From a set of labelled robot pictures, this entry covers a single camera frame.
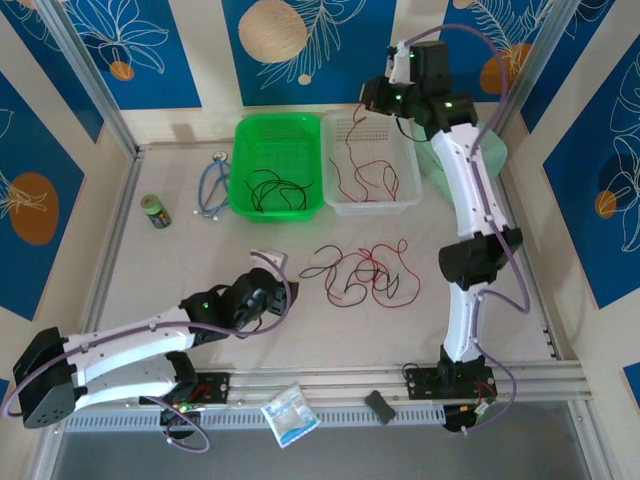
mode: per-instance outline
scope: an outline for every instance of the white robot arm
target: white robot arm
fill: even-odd
[[[17,394],[25,427],[41,428],[101,402],[131,397],[184,402],[199,381],[185,350],[270,331],[296,300],[298,285],[282,278],[286,255],[251,255],[255,267],[233,285],[196,293],[133,325],[67,338],[55,327],[41,331],[13,368],[18,388],[7,405]],[[259,331],[243,331],[267,311],[280,319]]]
[[[389,49],[389,76],[365,83],[360,96],[367,110],[413,119],[424,128],[456,211],[459,242],[439,254],[440,269],[450,285],[449,329],[438,367],[420,372],[421,378],[429,378],[423,399],[467,398],[476,382],[491,377],[477,343],[482,324],[477,300],[507,263],[501,241],[511,253],[522,244],[520,230],[508,227],[498,207],[476,145],[480,131],[473,101],[469,95],[452,93],[448,53],[444,42],[411,47],[399,42]]]

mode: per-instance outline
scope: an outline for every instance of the small packet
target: small packet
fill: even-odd
[[[320,421],[313,413],[300,385],[294,383],[262,407],[280,448],[284,448],[316,428]]]

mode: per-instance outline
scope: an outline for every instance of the green plastic basket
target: green plastic basket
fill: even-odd
[[[307,186],[306,209],[292,210],[287,199],[267,195],[257,211],[251,189],[274,178]],[[229,205],[254,222],[306,222],[324,205],[320,155],[320,119],[307,113],[253,115],[236,127],[229,184]]]

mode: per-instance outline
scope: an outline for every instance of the gray floor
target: gray floor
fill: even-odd
[[[564,404],[516,404],[464,438],[439,426],[319,428],[284,450],[270,430],[212,431],[202,455],[158,432],[65,435],[55,480],[582,479]]]

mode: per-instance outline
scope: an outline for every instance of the white table surface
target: white table surface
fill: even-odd
[[[346,253],[379,242],[409,243],[405,262],[421,278],[422,290],[410,306],[385,309],[373,299],[340,309],[328,303],[323,280],[301,280],[290,316],[275,331],[246,340],[229,338],[189,352],[196,368],[362,367],[436,362],[449,319],[449,287],[438,266],[438,251],[457,241],[453,208],[426,180],[424,199],[404,213],[339,217],[325,206],[310,222],[254,224],[230,209],[214,222],[194,215],[200,174],[215,151],[231,157],[231,144],[206,148],[151,149],[146,152],[118,253],[100,330],[160,313],[191,294],[216,284],[231,284],[254,265],[253,248],[289,255],[290,280],[313,265],[313,252],[333,243]],[[140,208],[140,199],[157,194],[173,224],[157,230]],[[410,296],[414,284],[401,276]],[[496,289],[521,301],[513,272],[504,268]],[[483,329],[488,352],[505,361],[549,360],[543,315],[533,302],[525,317],[489,301]],[[267,314],[265,325],[275,320]]]

